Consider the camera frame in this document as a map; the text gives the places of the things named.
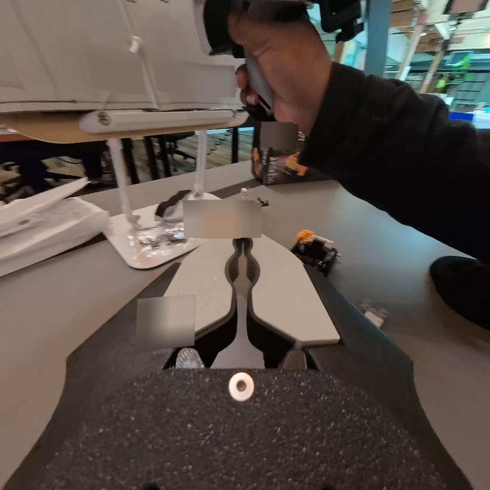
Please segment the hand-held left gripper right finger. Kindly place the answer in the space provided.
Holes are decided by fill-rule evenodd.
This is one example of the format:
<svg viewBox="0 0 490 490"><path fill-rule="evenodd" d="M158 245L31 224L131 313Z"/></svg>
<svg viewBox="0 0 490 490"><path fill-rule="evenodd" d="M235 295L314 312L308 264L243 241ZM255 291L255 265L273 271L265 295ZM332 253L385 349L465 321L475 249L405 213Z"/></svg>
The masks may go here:
<svg viewBox="0 0 490 490"><path fill-rule="evenodd" d="M303 262L269 237L244 239L247 336L276 369L291 351L337 346L341 336Z"/></svg>

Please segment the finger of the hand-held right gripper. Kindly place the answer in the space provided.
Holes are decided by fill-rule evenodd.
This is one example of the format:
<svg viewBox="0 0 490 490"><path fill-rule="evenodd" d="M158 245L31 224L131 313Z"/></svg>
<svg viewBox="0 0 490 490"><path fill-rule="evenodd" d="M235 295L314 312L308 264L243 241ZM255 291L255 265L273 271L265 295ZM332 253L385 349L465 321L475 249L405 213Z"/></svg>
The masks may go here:
<svg viewBox="0 0 490 490"><path fill-rule="evenodd" d="M202 51L206 55L213 55L212 47L209 43L206 30L206 5L208 1L193 1L193 15L195 29L199 38L199 43Z"/></svg>

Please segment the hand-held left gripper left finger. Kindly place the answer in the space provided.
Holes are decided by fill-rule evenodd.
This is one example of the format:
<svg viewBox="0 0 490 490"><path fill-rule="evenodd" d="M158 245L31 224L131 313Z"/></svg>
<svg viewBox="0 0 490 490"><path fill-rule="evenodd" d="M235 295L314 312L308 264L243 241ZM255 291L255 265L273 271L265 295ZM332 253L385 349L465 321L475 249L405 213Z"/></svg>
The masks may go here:
<svg viewBox="0 0 490 490"><path fill-rule="evenodd" d="M165 291L165 298L187 297L182 305L194 311L194 344L185 347L197 351L205 367L235 340L237 276L237 241L209 240L183 259Z"/></svg>

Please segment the toy brick car model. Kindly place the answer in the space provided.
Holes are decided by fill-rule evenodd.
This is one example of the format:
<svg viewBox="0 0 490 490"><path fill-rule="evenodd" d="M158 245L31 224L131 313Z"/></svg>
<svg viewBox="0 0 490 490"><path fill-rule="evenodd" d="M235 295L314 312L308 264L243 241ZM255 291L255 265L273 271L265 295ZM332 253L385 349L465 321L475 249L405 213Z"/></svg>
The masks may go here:
<svg viewBox="0 0 490 490"><path fill-rule="evenodd" d="M303 264L313 267L324 277L328 277L341 257L338 249L334 247L334 242L317 236L308 229L297 233L291 253Z"/></svg>

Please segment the grey desk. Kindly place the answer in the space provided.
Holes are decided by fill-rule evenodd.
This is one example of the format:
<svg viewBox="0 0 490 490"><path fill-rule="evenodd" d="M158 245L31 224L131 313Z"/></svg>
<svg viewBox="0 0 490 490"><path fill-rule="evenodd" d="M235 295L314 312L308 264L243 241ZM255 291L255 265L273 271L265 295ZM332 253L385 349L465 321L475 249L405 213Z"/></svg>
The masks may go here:
<svg viewBox="0 0 490 490"><path fill-rule="evenodd" d="M317 369L255 369L243 324L213 369L134 352L138 297L177 266L129 268L104 238L1 279L1 489L489 489L489 332L427 277L461 255L331 181L256 187L264 232L331 238L306 271L340 346ZM388 312L382 330L359 310Z"/></svg>

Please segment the person's right hand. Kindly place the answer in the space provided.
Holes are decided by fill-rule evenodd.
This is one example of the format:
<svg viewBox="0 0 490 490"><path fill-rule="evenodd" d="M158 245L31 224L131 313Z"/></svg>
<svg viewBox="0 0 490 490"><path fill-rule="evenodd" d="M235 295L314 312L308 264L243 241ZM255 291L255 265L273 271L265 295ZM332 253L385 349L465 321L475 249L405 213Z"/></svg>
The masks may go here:
<svg viewBox="0 0 490 490"><path fill-rule="evenodd" d="M309 20L260 22L232 11L228 29L234 42L258 62L273 93L277 121L297 124L308 136L325 99L332 62Z"/></svg>

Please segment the loose grey wedge black edge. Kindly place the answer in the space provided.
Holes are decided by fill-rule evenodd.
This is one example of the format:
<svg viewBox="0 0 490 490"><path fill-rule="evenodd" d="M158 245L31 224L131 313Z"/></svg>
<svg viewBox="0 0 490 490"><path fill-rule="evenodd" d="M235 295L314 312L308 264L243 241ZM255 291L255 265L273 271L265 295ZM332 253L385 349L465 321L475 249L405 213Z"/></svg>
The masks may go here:
<svg viewBox="0 0 490 490"><path fill-rule="evenodd" d="M176 223L183 221L183 202L193 194L190 189L181 190L172 195L166 201L161 202L155 211L154 218L157 222Z"/></svg>

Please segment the black hanging device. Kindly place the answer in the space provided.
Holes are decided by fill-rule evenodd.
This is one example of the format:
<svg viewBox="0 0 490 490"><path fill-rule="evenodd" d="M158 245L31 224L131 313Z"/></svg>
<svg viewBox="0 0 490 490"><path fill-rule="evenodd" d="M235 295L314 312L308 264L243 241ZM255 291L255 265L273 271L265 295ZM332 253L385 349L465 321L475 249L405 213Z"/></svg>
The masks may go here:
<svg viewBox="0 0 490 490"><path fill-rule="evenodd" d="M317 1L325 33L336 33L336 43L348 42L364 30L361 1Z"/></svg>

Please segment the black toy box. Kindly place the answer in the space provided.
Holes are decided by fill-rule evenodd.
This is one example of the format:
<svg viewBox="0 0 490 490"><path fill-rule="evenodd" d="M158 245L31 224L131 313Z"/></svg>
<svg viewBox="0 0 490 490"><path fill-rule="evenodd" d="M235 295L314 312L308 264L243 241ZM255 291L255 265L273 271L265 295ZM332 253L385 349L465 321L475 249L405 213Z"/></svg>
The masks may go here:
<svg viewBox="0 0 490 490"><path fill-rule="evenodd" d="M275 150L261 145L262 126L260 121L254 124L251 150L251 171L258 182L273 186L329 180L319 170L300 164L299 156L305 143L305 135L301 131L297 133L295 149Z"/></svg>

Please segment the grey partition panel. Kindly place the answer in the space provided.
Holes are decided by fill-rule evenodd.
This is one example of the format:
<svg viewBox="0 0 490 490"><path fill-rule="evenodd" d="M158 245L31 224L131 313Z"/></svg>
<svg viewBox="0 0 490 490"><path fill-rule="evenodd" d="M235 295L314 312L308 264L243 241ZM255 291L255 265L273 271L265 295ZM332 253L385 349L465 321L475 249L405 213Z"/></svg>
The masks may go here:
<svg viewBox="0 0 490 490"><path fill-rule="evenodd" d="M367 75L383 77L392 1L367 1L367 43L364 72Z"/></svg>

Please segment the person's dark fleece jacket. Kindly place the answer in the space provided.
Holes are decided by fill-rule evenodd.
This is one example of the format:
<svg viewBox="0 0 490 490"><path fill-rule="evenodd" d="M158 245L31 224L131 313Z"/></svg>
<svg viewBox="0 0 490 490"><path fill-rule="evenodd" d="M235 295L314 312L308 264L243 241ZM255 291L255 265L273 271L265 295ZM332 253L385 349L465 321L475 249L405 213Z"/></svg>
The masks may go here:
<svg viewBox="0 0 490 490"><path fill-rule="evenodd" d="M446 256L432 263L429 275L449 308L489 330L489 265L472 258Z"/></svg>

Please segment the green plant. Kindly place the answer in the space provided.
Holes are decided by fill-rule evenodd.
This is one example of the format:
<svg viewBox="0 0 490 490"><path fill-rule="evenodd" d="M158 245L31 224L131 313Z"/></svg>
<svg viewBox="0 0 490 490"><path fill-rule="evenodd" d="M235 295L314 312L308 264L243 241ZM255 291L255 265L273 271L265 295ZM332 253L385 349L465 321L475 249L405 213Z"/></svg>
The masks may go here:
<svg viewBox="0 0 490 490"><path fill-rule="evenodd" d="M468 78L468 71L472 64L472 54L464 56L461 60L451 65L448 72L444 72L435 85L436 93L446 93L449 85L459 84Z"/></svg>

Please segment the studio light panel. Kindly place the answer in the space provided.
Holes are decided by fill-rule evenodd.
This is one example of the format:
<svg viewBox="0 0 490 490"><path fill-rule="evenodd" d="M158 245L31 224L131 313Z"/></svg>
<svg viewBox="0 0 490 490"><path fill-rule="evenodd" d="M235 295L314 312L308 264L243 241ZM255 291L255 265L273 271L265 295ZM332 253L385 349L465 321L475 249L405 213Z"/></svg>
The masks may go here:
<svg viewBox="0 0 490 490"><path fill-rule="evenodd" d="M488 1L447 1L443 14L451 19L469 19L475 13L484 11Z"/></svg>

